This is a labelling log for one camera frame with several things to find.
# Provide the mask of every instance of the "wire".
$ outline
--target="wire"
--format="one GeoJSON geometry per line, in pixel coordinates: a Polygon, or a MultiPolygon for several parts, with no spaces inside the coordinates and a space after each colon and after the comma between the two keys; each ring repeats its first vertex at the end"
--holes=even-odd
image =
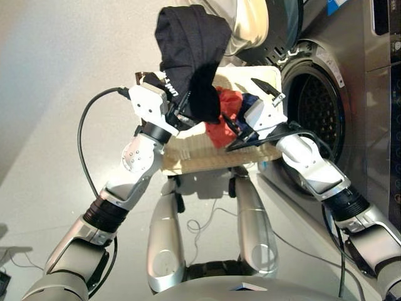
{"type": "MultiPolygon", "coordinates": [[[[187,222],[187,229],[188,229],[188,231],[190,231],[190,232],[193,233],[193,234],[196,233],[196,235],[197,235],[197,236],[195,237],[195,240],[194,240],[194,245],[195,245],[195,248],[196,248],[195,258],[190,262],[189,265],[193,264],[193,262],[194,262],[195,259],[197,258],[197,255],[198,255],[197,240],[199,239],[199,236],[200,236],[201,232],[203,232],[203,231],[211,224],[212,219],[213,219],[213,216],[214,216],[214,213],[215,213],[217,210],[221,210],[221,211],[224,211],[224,212],[226,212],[226,213],[228,213],[228,214],[230,214],[230,215],[232,215],[232,216],[237,216],[235,213],[232,213],[232,212],[230,212],[230,211],[228,211],[228,210],[226,210],[226,209],[224,209],[224,208],[221,208],[221,207],[215,208],[216,202],[217,202],[217,199],[214,200],[214,203],[213,203],[213,206],[212,206],[211,215],[209,216],[209,219],[207,220],[207,222],[206,222],[203,226],[201,226],[201,225],[199,224],[199,222],[198,222],[197,220],[195,220],[195,219],[190,219],[190,220],[188,220],[188,222],[187,222]],[[190,223],[195,223],[195,224],[197,225],[197,227],[196,227],[196,228],[195,228],[195,227],[192,227],[192,226],[190,225],[190,223]]],[[[321,258],[321,257],[316,256],[316,255],[312,255],[312,254],[310,254],[310,253],[308,253],[308,252],[305,252],[305,251],[303,251],[302,249],[299,249],[299,248],[297,248],[296,246],[294,246],[294,245],[292,245],[291,243],[289,243],[288,241],[286,241],[284,238],[282,238],[280,235],[278,235],[277,232],[273,231],[273,233],[274,233],[274,235],[276,235],[277,238],[280,239],[283,243],[285,243],[285,244],[287,244],[288,246],[292,247],[292,248],[295,249],[296,251],[298,251],[298,252],[300,252],[300,253],[302,253],[302,254],[304,254],[304,255],[306,255],[306,256],[310,256],[310,257],[312,257],[312,258],[321,260],[321,261],[323,261],[323,262],[325,262],[325,263],[327,263],[327,264],[329,264],[329,265],[332,265],[332,266],[334,266],[334,267],[341,268],[341,277],[342,277],[342,278],[344,278],[343,273],[345,274],[345,272],[347,272],[347,273],[352,277],[352,279],[354,280],[354,282],[355,282],[355,284],[356,284],[356,286],[357,286],[358,293],[359,293],[359,296],[360,296],[360,301],[365,301],[365,293],[363,292],[362,285],[361,285],[360,281],[358,280],[358,278],[355,276],[355,274],[352,273],[351,271],[349,271],[349,269],[345,268],[345,260],[344,260],[344,261],[342,260],[342,261],[341,261],[341,265],[338,265],[338,264],[336,264],[336,263],[334,263],[334,262],[332,262],[332,261],[329,261],[329,260],[327,260],[327,259],[321,258]]]]}
{"type": "MultiPolygon", "coordinates": [[[[344,242],[343,237],[341,235],[341,231],[339,227],[336,225],[336,231],[338,236],[338,241],[340,242],[340,248],[344,251],[344,242]]],[[[338,288],[338,297],[342,298],[344,294],[344,282],[345,282],[345,256],[344,253],[341,253],[341,277],[340,277],[340,287],[338,288]]]]}
{"type": "MultiPolygon", "coordinates": [[[[281,236],[279,236],[276,232],[273,231],[273,233],[277,236],[277,238],[278,238],[279,240],[281,240],[283,243],[287,244],[288,246],[292,247],[293,249],[297,250],[298,252],[300,252],[300,253],[302,253],[302,254],[304,254],[304,255],[310,256],[310,257],[312,257],[312,258],[316,258],[316,259],[318,259],[318,260],[321,260],[321,261],[323,261],[323,262],[325,262],[325,263],[327,263],[327,264],[329,264],[329,265],[332,265],[332,266],[334,266],[334,267],[342,268],[340,265],[338,265],[338,264],[336,264],[336,263],[334,263],[334,262],[332,262],[332,261],[326,260],[326,259],[321,258],[321,257],[318,257],[318,256],[316,256],[316,255],[312,255],[312,254],[310,254],[310,253],[308,253],[308,252],[305,252],[305,251],[303,251],[303,250],[297,248],[296,246],[292,245],[291,243],[289,243],[288,241],[286,241],[284,238],[282,238],[281,236]]],[[[358,293],[359,293],[359,296],[360,296],[360,301],[365,301],[365,293],[363,292],[363,288],[362,288],[362,285],[361,285],[360,281],[358,280],[358,278],[355,276],[354,273],[352,273],[351,271],[349,271],[349,269],[345,268],[345,271],[346,271],[346,272],[352,277],[352,279],[355,281],[355,284],[357,285],[357,288],[358,288],[358,293]]]]}
{"type": "Polygon", "coordinates": [[[314,132],[312,132],[311,130],[304,130],[304,129],[303,130],[294,130],[292,132],[278,134],[278,135],[273,135],[273,136],[269,136],[269,137],[267,137],[265,139],[262,139],[262,140],[249,141],[249,142],[245,142],[245,143],[242,143],[242,144],[239,144],[239,145],[229,145],[227,147],[227,151],[230,152],[230,151],[234,151],[236,149],[242,149],[242,148],[248,147],[248,146],[260,146],[260,145],[262,145],[262,144],[264,144],[266,142],[276,141],[276,140],[279,140],[281,138],[284,138],[284,137],[287,137],[287,136],[290,136],[290,135],[295,135],[295,134],[312,136],[314,141],[317,143],[318,148],[323,146],[327,150],[327,152],[329,153],[330,160],[332,160],[332,161],[334,160],[334,155],[333,155],[333,152],[330,149],[330,146],[326,142],[321,140],[318,136],[316,136],[316,134],[314,132]]]}
{"type": "Polygon", "coordinates": [[[81,116],[81,120],[78,126],[78,133],[76,136],[76,141],[78,144],[78,154],[80,155],[80,161],[81,161],[81,165],[82,165],[82,169],[83,172],[85,173],[85,177],[89,182],[89,185],[92,189],[93,194],[95,195],[95,197],[99,197],[98,191],[96,190],[96,187],[92,181],[92,178],[89,175],[89,171],[88,168],[86,166],[86,162],[85,162],[85,158],[83,157],[83,151],[82,151],[82,127],[83,127],[83,122],[85,121],[86,115],[90,109],[90,107],[101,97],[113,93],[113,92],[119,92],[122,88],[121,87],[115,87],[115,88],[110,88],[107,89],[103,92],[100,92],[98,95],[96,95],[95,97],[93,97],[88,104],[86,105],[85,109],[83,110],[82,116],[81,116]]]}
{"type": "Polygon", "coordinates": [[[31,261],[31,259],[29,258],[28,254],[27,254],[26,252],[23,252],[23,253],[24,253],[25,257],[28,259],[28,261],[29,261],[29,263],[30,263],[31,265],[20,265],[20,264],[16,263],[16,262],[14,261],[14,258],[13,258],[14,255],[11,253],[11,249],[12,249],[12,248],[13,248],[13,247],[10,247],[10,248],[8,248],[8,249],[6,250],[6,252],[4,253],[4,255],[1,257],[0,262],[2,262],[3,259],[4,259],[4,258],[6,257],[6,255],[8,254],[8,256],[9,256],[11,262],[12,262],[13,265],[15,265],[16,267],[19,267],[19,268],[38,268],[39,270],[43,271],[43,268],[39,267],[38,265],[35,265],[35,264],[31,261]]]}
{"type": "Polygon", "coordinates": [[[336,241],[336,238],[334,237],[333,233],[331,232],[331,228],[330,228],[330,225],[328,224],[328,220],[327,220],[326,209],[323,204],[321,205],[321,213],[323,215],[323,221],[325,222],[326,230],[327,230],[332,242],[337,247],[338,251],[340,251],[340,253],[345,256],[346,259],[348,259],[351,263],[355,264],[352,257],[350,255],[348,255],[347,253],[345,253],[345,251],[343,251],[341,249],[338,242],[336,241]]]}
{"type": "Polygon", "coordinates": [[[115,263],[115,260],[117,258],[117,249],[118,249],[118,241],[117,241],[117,236],[116,236],[116,237],[114,237],[114,250],[113,250],[112,262],[110,263],[110,266],[108,267],[108,270],[107,270],[105,276],[103,277],[103,279],[100,280],[99,284],[90,292],[89,299],[91,299],[94,296],[94,294],[96,294],[96,292],[99,290],[99,288],[101,288],[102,285],[107,280],[110,272],[112,271],[112,269],[114,267],[114,263],[115,263]]]}
{"type": "MultiPolygon", "coordinates": [[[[96,187],[92,181],[92,178],[89,174],[88,171],[88,167],[86,166],[86,162],[85,159],[83,157],[83,151],[82,151],[82,127],[83,127],[83,123],[85,121],[86,115],[90,109],[90,107],[101,97],[113,93],[113,92],[118,92],[120,95],[123,95],[125,98],[130,100],[130,95],[128,92],[128,88],[127,87],[115,87],[115,88],[110,88],[107,89],[103,92],[100,92],[98,95],[96,95],[95,97],[93,97],[88,104],[86,105],[85,109],[83,110],[81,119],[80,119],[80,124],[78,125],[78,133],[76,136],[76,141],[78,144],[78,153],[80,155],[80,161],[81,161],[81,165],[82,165],[82,169],[83,172],[85,173],[86,179],[88,180],[88,183],[92,189],[93,194],[95,195],[95,197],[99,197],[98,191],[96,190],[96,187]]],[[[114,263],[115,260],[117,258],[117,250],[118,250],[118,241],[117,241],[117,236],[114,237],[114,250],[113,250],[113,258],[112,258],[112,262],[110,263],[110,266],[108,267],[108,270],[106,271],[105,276],[103,277],[102,280],[100,280],[100,282],[98,283],[98,285],[91,291],[91,293],[89,294],[89,298],[92,298],[94,296],[94,294],[96,294],[96,292],[100,289],[100,287],[102,287],[102,285],[105,283],[105,281],[107,280],[110,272],[112,271],[112,268],[114,267],[114,263]]]]}
{"type": "Polygon", "coordinates": [[[209,216],[209,219],[206,221],[206,223],[205,223],[203,226],[201,226],[201,224],[200,224],[196,219],[189,219],[189,220],[187,221],[187,229],[188,229],[188,231],[191,232],[192,234],[196,234],[196,236],[195,236],[195,238],[194,238],[195,257],[194,257],[194,259],[192,259],[192,261],[189,263],[189,265],[193,264],[193,263],[195,262],[196,258],[198,257],[199,247],[198,247],[197,242],[198,242],[199,238],[201,237],[201,233],[202,233],[203,231],[205,231],[206,228],[207,228],[207,227],[210,225],[210,223],[212,222],[214,213],[215,213],[217,210],[221,210],[221,211],[224,211],[224,212],[226,212],[226,213],[228,213],[228,214],[230,214],[230,215],[237,216],[235,213],[232,213],[232,212],[230,212],[230,211],[228,211],[228,210],[226,210],[226,209],[224,209],[224,208],[221,208],[221,207],[215,208],[216,203],[217,203],[217,199],[214,200],[213,206],[212,206],[211,215],[209,216]],[[192,227],[192,226],[190,225],[191,223],[195,223],[195,224],[196,224],[196,228],[195,228],[195,227],[192,227]]]}

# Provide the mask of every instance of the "red cloth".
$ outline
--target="red cloth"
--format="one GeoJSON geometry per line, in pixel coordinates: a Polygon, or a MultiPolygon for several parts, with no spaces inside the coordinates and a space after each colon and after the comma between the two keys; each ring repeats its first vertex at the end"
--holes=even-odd
{"type": "MultiPolygon", "coordinates": [[[[231,120],[235,120],[242,104],[242,93],[231,91],[222,87],[216,87],[219,93],[220,110],[231,120]]],[[[222,115],[219,116],[220,124],[206,123],[206,134],[214,144],[214,147],[220,148],[232,142],[236,135],[225,123],[222,115]]]]}

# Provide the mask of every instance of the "robotic arm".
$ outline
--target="robotic arm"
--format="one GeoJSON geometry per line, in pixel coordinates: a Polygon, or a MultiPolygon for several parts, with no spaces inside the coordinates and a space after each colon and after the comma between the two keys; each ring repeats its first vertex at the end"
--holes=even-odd
{"type": "Polygon", "coordinates": [[[400,299],[400,232],[374,204],[358,193],[334,163],[320,156],[314,141],[291,134],[293,130],[286,123],[287,118],[276,110],[284,95],[266,82],[253,81],[273,95],[273,102],[260,99],[255,102],[245,114],[249,128],[239,134],[242,141],[235,141],[229,149],[248,145],[246,141],[253,134],[258,136],[253,145],[260,145],[270,137],[282,137],[274,143],[283,153],[285,163],[297,170],[308,191],[330,210],[337,227],[349,236],[347,246],[358,267],[377,278],[383,299],[400,299]]]}
{"type": "Polygon", "coordinates": [[[44,277],[22,300],[88,300],[88,290],[98,283],[108,260],[105,248],[160,169],[164,145],[179,133],[165,121],[163,90],[144,83],[129,94],[135,113],[146,125],[124,148],[120,167],[60,241],[46,263],[44,277]]]}

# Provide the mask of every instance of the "black cable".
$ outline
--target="black cable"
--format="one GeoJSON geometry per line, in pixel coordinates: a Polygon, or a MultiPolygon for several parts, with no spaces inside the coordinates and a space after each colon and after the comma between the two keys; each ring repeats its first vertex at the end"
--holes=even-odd
{"type": "MultiPolygon", "coordinates": [[[[289,243],[288,241],[286,241],[284,238],[282,238],[281,236],[279,236],[275,231],[273,231],[273,233],[274,233],[274,234],[277,236],[277,238],[280,239],[283,243],[285,243],[285,244],[287,244],[288,246],[294,248],[295,250],[299,251],[300,253],[305,254],[305,255],[307,255],[307,256],[310,256],[310,257],[312,257],[312,258],[316,258],[316,259],[321,260],[321,261],[323,261],[323,262],[325,262],[325,263],[328,263],[329,265],[333,265],[334,267],[337,267],[337,268],[341,268],[341,269],[342,269],[341,266],[337,265],[337,264],[334,263],[334,262],[331,262],[331,261],[326,260],[326,259],[324,259],[324,258],[318,257],[318,256],[316,256],[316,255],[309,254],[308,252],[305,252],[305,251],[303,251],[303,250],[297,248],[296,246],[292,245],[291,243],[289,243]]],[[[358,288],[358,293],[359,293],[360,301],[365,301],[365,294],[363,293],[363,288],[362,288],[362,285],[361,285],[361,283],[359,282],[358,278],[357,278],[351,271],[349,271],[349,269],[345,268],[345,271],[352,277],[352,279],[354,279],[355,284],[357,285],[357,288],[358,288]]]]}
{"type": "Polygon", "coordinates": [[[78,134],[76,136],[76,140],[77,140],[77,144],[78,144],[78,154],[80,155],[80,161],[81,161],[81,165],[82,165],[82,169],[83,172],[85,173],[85,177],[89,182],[89,185],[92,189],[93,194],[95,195],[95,197],[97,198],[99,196],[98,191],[96,190],[96,187],[92,181],[92,178],[89,175],[88,172],[88,168],[86,166],[85,163],[85,159],[83,157],[83,152],[82,152],[82,127],[83,127],[83,122],[85,121],[85,117],[90,109],[90,107],[101,97],[113,93],[113,92],[118,92],[120,95],[123,95],[124,97],[129,99],[129,94],[128,94],[128,88],[125,87],[115,87],[115,88],[110,88],[107,89],[103,92],[100,92],[98,95],[96,95],[95,97],[93,97],[88,104],[86,105],[85,109],[82,112],[82,116],[81,116],[81,120],[80,120],[80,124],[78,126],[78,134]]]}
{"type": "MultiPolygon", "coordinates": [[[[341,231],[339,227],[336,225],[336,231],[338,236],[338,241],[340,242],[340,248],[344,251],[344,242],[343,237],[341,235],[341,231]]],[[[345,251],[341,253],[341,277],[340,277],[340,287],[338,288],[338,297],[342,298],[344,294],[344,283],[345,283],[345,251]]]]}
{"type": "MultiPolygon", "coordinates": [[[[95,195],[95,197],[99,197],[99,194],[96,190],[96,187],[92,181],[91,176],[89,175],[89,171],[88,168],[86,166],[85,163],[85,159],[83,157],[83,151],[82,151],[82,127],[83,127],[83,122],[85,121],[85,117],[90,109],[90,107],[101,97],[113,93],[113,92],[118,92],[120,95],[123,95],[125,98],[130,100],[130,95],[128,93],[128,88],[126,87],[115,87],[115,88],[110,88],[107,89],[101,93],[99,93],[98,95],[96,95],[95,97],[93,97],[88,104],[86,105],[85,109],[83,110],[82,116],[81,116],[81,120],[80,120],[80,124],[78,126],[78,134],[76,136],[77,138],[77,144],[78,144],[78,153],[80,155],[80,161],[81,161],[81,165],[82,165],[82,169],[83,172],[85,173],[86,179],[89,182],[89,185],[92,189],[93,194],[95,195]]],[[[115,260],[117,258],[117,246],[118,246],[118,241],[117,241],[117,236],[114,238],[114,250],[113,250],[113,258],[112,258],[112,262],[110,263],[110,266],[108,267],[108,270],[106,271],[105,276],[103,277],[102,280],[100,280],[99,284],[92,290],[92,292],[89,294],[89,298],[92,298],[94,296],[94,294],[96,294],[96,292],[100,289],[100,287],[102,287],[102,285],[105,283],[107,277],[109,276],[110,272],[112,271],[112,268],[114,267],[114,263],[115,260]]]]}
{"type": "Polygon", "coordinates": [[[312,136],[313,140],[316,142],[316,144],[318,145],[319,148],[322,145],[327,150],[327,152],[330,155],[330,160],[334,159],[333,152],[331,151],[330,146],[326,142],[322,141],[318,136],[316,136],[316,134],[314,132],[312,132],[311,130],[305,130],[305,129],[294,130],[293,132],[289,132],[289,133],[273,135],[273,136],[269,136],[262,140],[249,141],[249,142],[245,142],[245,143],[242,143],[239,145],[229,145],[227,147],[227,151],[230,152],[230,151],[234,151],[236,149],[242,149],[242,148],[248,147],[248,146],[260,146],[266,142],[276,141],[281,138],[284,138],[284,137],[287,137],[290,135],[295,135],[295,134],[312,136]]]}
{"type": "Polygon", "coordinates": [[[326,209],[325,209],[325,207],[323,205],[321,205],[321,213],[323,215],[323,221],[325,222],[325,226],[326,226],[327,232],[328,232],[332,242],[337,247],[338,251],[340,251],[340,253],[345,256],[346,259],[348,259],[351,263],[355,264],[355,262],[353,261],[352,257],[350,255],[348,255],[347,253],[345,253],[344,250],[341,249],[341,247],[339,246],[338,242],[336,241],[336,238],[334,237],[334,234],[331,232],[330,225],[328,224],[328,220],[327,220],[327,216],[326,216],[326,209]]]}
{"type": "Polygon", "coordinates": [[[105,276],[103,277],[103,279],[100,280],[99,284],[90,292],[89,299],[91,299],[93,297],[93,295],[96,294],[96,292],[99,290],[99,288],[102,287],[102,285],[107,280],[107,277],[109,276],[110,272],[112,271],[112,268],[114,267],[115,260],[117,258],[117,248],[118,248],[118,241],[117,241],[117,236],[116,236],[116,237],[114,237],[114,250],[113,250],[112,262],[110,263],[110,266],[108,267],[108,270],[107,270],[105,276]]]}

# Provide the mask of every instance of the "black cloth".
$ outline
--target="black cloth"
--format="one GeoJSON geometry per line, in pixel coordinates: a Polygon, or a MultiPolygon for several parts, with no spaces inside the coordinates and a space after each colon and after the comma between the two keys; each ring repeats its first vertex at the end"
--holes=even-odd
{"type": "MultiPolygon", "coordinates": [[[[160,71],[167,75],[165,90],[175,108],[182,106],[179,117],[193,124],[219,123],[220,102],[212,81],[231,37],[226,20],[200,5],[167,7],[159,13],[155,36],[162,52],[160,71]]],[[[155,84],[154,78],[149,83],[155,84]]],[[[191,126],[180,120],[169,122],[177,122],[180,130],[191,126]]]]}

